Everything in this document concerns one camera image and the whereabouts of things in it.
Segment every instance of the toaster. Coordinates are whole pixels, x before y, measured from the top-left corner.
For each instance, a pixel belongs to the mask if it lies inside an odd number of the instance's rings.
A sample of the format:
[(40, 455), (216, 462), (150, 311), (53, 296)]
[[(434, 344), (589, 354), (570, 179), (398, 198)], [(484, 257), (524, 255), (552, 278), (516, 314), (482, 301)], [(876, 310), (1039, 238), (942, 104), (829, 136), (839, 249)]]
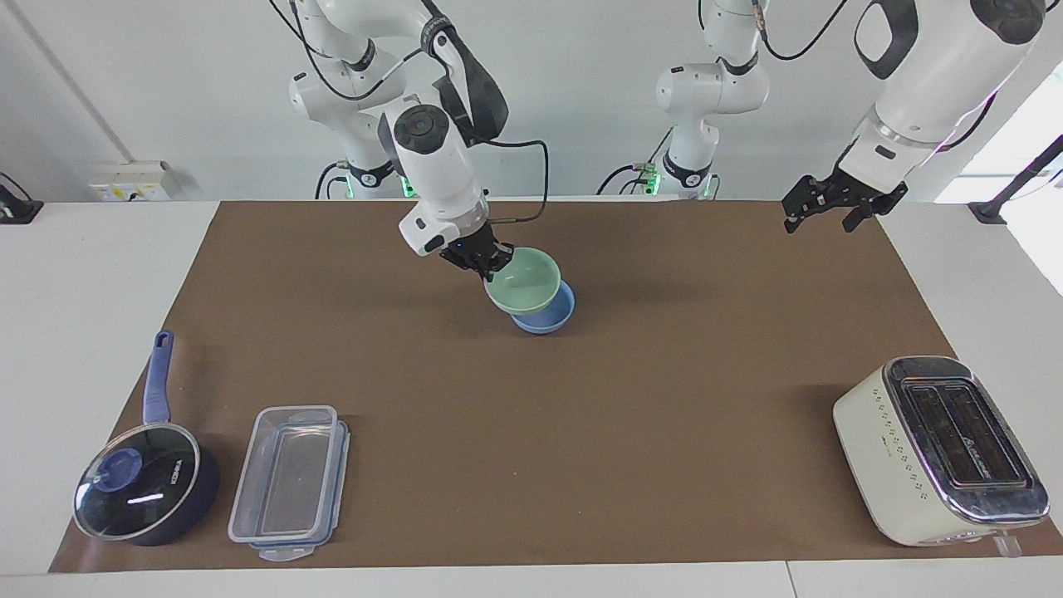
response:
[(956, 360), (893, 360), (834, 405), (834, 425), (878, 529), (907, 546), (996, 536), (1048, 517), (1048, 494), (969, 369)]

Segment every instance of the electrical outlet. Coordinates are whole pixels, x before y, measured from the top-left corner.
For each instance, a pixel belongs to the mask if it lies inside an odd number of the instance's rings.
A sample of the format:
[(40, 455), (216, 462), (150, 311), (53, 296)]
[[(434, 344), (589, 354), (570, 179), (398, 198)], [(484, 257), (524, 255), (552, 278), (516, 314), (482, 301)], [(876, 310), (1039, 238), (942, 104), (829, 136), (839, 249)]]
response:
[(170, 201), (178, 183), (165, 161), (97, 164), (89, 187), (102, 201)]

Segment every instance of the white wall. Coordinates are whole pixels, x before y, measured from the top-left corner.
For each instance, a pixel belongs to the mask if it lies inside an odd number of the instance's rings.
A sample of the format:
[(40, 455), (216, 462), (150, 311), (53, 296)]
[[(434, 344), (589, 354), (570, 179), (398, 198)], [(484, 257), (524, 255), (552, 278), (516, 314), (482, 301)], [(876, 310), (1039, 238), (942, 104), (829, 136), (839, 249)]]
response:
[[(654, 101), (657, 75), (708, 57), (695, 0), (439, 3), (507, 95), (512, 116), (503, 138), (551, 143), (558, 194), (593, 192), (615, 166), (645, 159), (669, 125)], [(806, 58), (762, 56), (774, 85), (767, 105), (718, 122), (722, 197), (780, 198), (799, 175), (829, 172), (879, 88), (851, 47), (861, 4), (846, 7)], [(9, 5), (24, 13), (117, 146), (91, 110), (62, 91), (62, 78), (9, 18)], [(339, 157), (332, 134), (289, 106), (288, 79), (307, 68), (306, 59), (266, 0), (0, 0), (0, 165), (46, 199), (83, 199), (88, 164), (120, 157), (119, 146), (136, 159), (169, 161), (187, 199), (307, 197), (321, 167)], [(811, 0), (775, 2), (774, 45), (803, 46), (830, 10)], [(383, 46), (403, 52), (414, 41)], [(933, 199), (1061, 59), (1063, 12), (1049, 16), (1035, 54), (984, 129), (912, 176), (910, 198)], [(409, 73), (422, 84), (438, 76), (423, 58)], [(27, 155), (51, 156), (65, 170)], [(474, 155), (495, 194), (539, 192), (536, 151), (477, 148)]]

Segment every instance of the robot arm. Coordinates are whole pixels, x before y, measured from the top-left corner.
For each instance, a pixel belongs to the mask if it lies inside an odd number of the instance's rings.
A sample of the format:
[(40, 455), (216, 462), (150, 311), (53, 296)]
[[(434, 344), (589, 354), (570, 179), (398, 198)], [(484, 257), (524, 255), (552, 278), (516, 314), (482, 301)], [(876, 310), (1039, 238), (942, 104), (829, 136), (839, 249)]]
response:
[(884, 88), (830, 176), (806, 175), (782, 200), (787, 230), (834, 207), (854, 208), (847, 232), (889, 213), (905, 177), (1018, 68), (1044, 17), (1044, 0), (873, 0), (855, 39)]
[(490, 280), (512, 258), (513, 246), (494, 238), (487, 199), (462, 134), (445, 110), (408, 96), (388, 106), (379, 138), (399, 172), (419, 187), (421, 200), (399, 229), (418, 255), (440, 254)]
[[(659, 192), (695, 198), (709, 181), (720, 143), (713, 114), (752, 112), (767, 100), (767, 73), (759, 66), (758, 30), (749, 0), (714, 0), (705, 10), (705, 44), (719, 56), (713, 64), (680, 65), (661, 74), (657, 103), (675, 129), (658, 158)], [(761, 4), (766, 7), (767, 0)]]
[[(405, 73), (395, 70), (399, 59), (378, 50), (371, 38), (340, 31), (317, 0), (298, 0), (294, 5), (299, 27), (317, 54), (318, 68), (333, 87), (349, 97), (366, 97), (347, 100), (317, 76), (301, 72), (288, 85), (292, 104), (304, 117), (328, 126), (339, 137), (348, 180), (358, 189), (358, 197), (393, 197), (399, 184), (393, 177), (388, 182), (388, 177), (394, 168), (376, 136), (376, 119), (362, 110), (390, 102), (406, 90)], [(381, 81), (383, 84), (373, 90)]]
[[(444, 68), (434, 84), (439, 105), (418, 95), (395, 101), (406, 89), (399, 73), (359, 101), (344, 100), (306, 75), (292, 81), (291, 96), (304, 114), (339, 134), (352, 165), (386, 165), (359, 170), (362, 186), (394, 168), (418, 189), (417, 205), (400, 223), (414, 251), (423, 256), (438, 250), (490, 280), (509, 262), (512, 245), (494, 238), (468, 148), (497, 137), (509, 116), (494, 79), (432, 0), (298, 1), (304, 19), (320, 20), (304, 27), (307, 41), (320, 53), (344, 52), (332, 62), (341, 75), (348, 74), (353, 97), (373, 89), (398, 64), (390, 54), (374, 51), (373, 35), (417, 36), (421, 49)], [(350, 63), (354, 54), (360, 70)], [(386, 108), (378, 125), (359, 112), (382, 104)]]

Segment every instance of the lid knob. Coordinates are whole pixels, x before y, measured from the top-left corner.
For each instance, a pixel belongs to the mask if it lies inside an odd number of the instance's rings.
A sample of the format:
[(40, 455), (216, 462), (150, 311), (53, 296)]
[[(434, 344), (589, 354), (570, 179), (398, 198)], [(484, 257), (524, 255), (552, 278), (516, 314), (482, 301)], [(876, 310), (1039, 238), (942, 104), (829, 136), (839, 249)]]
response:
[(142, 466), (140, 451), (132, 448), (116, 450), (103, 458), (92, 478), (92, 488), (102, 493), (118, 492), (136, 481)]

